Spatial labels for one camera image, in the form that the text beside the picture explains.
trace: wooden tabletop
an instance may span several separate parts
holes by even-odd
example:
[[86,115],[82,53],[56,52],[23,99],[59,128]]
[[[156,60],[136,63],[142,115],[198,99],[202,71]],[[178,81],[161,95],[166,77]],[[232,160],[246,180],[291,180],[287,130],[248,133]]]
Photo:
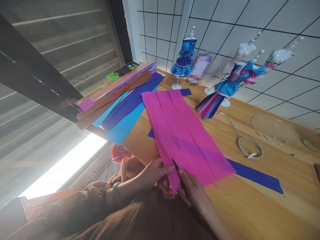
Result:
[[[163,73],[167,75],[157,90],[171,89],[171,85],[176,83],[171,74]],[[261,159],[247,159],[237,147],[234,131],[226,130],[230,125],[223,115],[203,120],[194,109],[206,96],[203,92],[205,87],[190,86],[184,79],[180,80],[180,85],[190,88],[192,95],[184,99],[225,157],[278,178],[284,191],[284,195],[279,194],[238,175],[205,187],[234,239],[320,239],[320,183],[313,166],[320,163],[320,153],[307,149],[301,143],[295,148],[287,146],[281,149],[269,145],[253,130],[251,119],[257,114],[275,115],[231,99],[230,107],[220,107],[217,112],[226,113],[240,136],[256,140],[264,151]],[[292,124],[301,132],[311,131]],[[123,144],[145,165],[160,156],[155,139],[148,137],[150,129],[151,123],[144,110]]]

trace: hand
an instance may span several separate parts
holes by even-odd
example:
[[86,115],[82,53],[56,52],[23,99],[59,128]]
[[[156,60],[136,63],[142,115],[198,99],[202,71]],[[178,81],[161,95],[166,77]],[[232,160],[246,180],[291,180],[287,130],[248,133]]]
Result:
[[163,166],[161,158],[153,159],[137,176],[144,191],[150,190],[159,179],[172,172],[174,166]]
[[182,169],[179,169],[178,173],[184,185],[186,186],[189,199],[186,197],[186,194],[182,188],[178,189],[178,193],[187,206],[190,207],[190,204],[192,204],[202,216],[208,211],[214,210],[208,195],[204,191],[197,177],[183,171]]

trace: mannequin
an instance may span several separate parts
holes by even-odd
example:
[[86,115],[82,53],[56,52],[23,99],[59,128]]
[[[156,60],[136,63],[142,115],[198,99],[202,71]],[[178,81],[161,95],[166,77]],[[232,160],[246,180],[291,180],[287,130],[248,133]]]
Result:
[[[254,37],[254,39],[251,39],[247,43],[241,43],[239,44],[236,53],[233,56],[233,59],[230,60],[228,63],[224,65],[224,67],[221,70],[221,76],[216,81],[216,83],[221,81],[222,75],[229,75],[234,67],[238,62],[240,62],[244,57],[248,56],[252,51],[256,50],[256,46],[254,45],[254,42],[256,41],[257,37],[261,34],[261,32],[258,32],[257,35]],[[211,88],[206,88],[204,92],[207,95],[210,95],[214,92],[213,86]]]
[[[254,59],[250,59],[250,60],[248,61],[248,63],[250,63],[250,62],[251,62],[251,63],[256,63],[262,53],[264,53],[264,50],[261,50],[261,51],[259,52],[259,54],[258,54],[257,56],[255,56]],[[258,69],[258,68],[259,68],[258,66],[253,65],[253,69]],[[245,80],[243,81],[244,83],[239,87],[239,89],[238,89],[232,96],[228,97],[226,100],[223,100],[223,102],[221,103],[221,106],[223,106],[223,107],[229,107],[229,106],[230,106],[230,101],[229,101],[229,99],[232,98],[237,92],[239,92],[239,90],[240,90],[241,88],[245,87],[246,85],[256,84],[257,81],[258,81],[258,78],[259,78],[260,76],[255,76],[254,78],[253,78],[253,77],[250,77],[250,78],[248,78],[248,79],[245,79]]]
[[259,55],[248,63],[237,63],[226,80],[214,85],[215,92],[205,97],[196,107],[198,114],[203,119],[212,118],[224,98],[231,97],[238,91],[240,83],[250,84],[264,72],[265,67],[258,67],[254,64],[258,58]]
[[264,71],[263,74],[261,74],[258,77],[258,79],[263,79],[271,69],[276,68],[277,66],[279,66],[280,64],[282,64],[286,60],[288,60],[289,58],[292,58],[294,56],[294,54],[292,53],[292,49],[301,40],[303,40],[303,37],[300,37],[295,43],[289,45],[288,47],[285,47],[284,49],[273,50],[270,53],[270,55],[269,55],[268,59],[266,60],[266,62],[264,63],[264,66],[266,67],[266,70]]
[[181,89],[179,78],[185,78],[191,72],[192,56],[197,43],[197,39],[193,37],[194,28],[195,26],[192,27],[190,35],[183,39],[180,56],[171,68],[172,75],[178,78],[177,83],[172,85],[172,89]]

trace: bracelet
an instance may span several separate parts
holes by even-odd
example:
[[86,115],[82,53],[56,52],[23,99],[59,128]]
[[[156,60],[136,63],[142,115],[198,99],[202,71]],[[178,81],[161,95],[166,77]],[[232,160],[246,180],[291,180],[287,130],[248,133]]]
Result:
[[118,208],[122,208],[122,206],[123,206],[122,201],[119,196],[119,191],[118,191],[118,185],[120,185],[120,184],[121,184],[121,182],[116,182],[112,188],[113,201],[115,202],[115,204],[117,205]]

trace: pink paper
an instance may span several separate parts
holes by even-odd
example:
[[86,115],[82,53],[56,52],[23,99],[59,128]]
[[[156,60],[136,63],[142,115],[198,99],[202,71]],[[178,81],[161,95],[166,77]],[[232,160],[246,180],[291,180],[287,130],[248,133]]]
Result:
[[86,111],[93,106],[93,101],[90,98],[88,98],[83,102],[79,103],[78,106],[81,108],[82,111]]
[[[203,186],[235,173],[179,90],[142,93],[164,165],[177,165],[195,175]],[[176,192],[180,179],[168,175]]]
[[155,74],[157,72],[157,70],[156,69],[153,69],[152,71],[151,71],[151,74],[153,75],[153,74]]

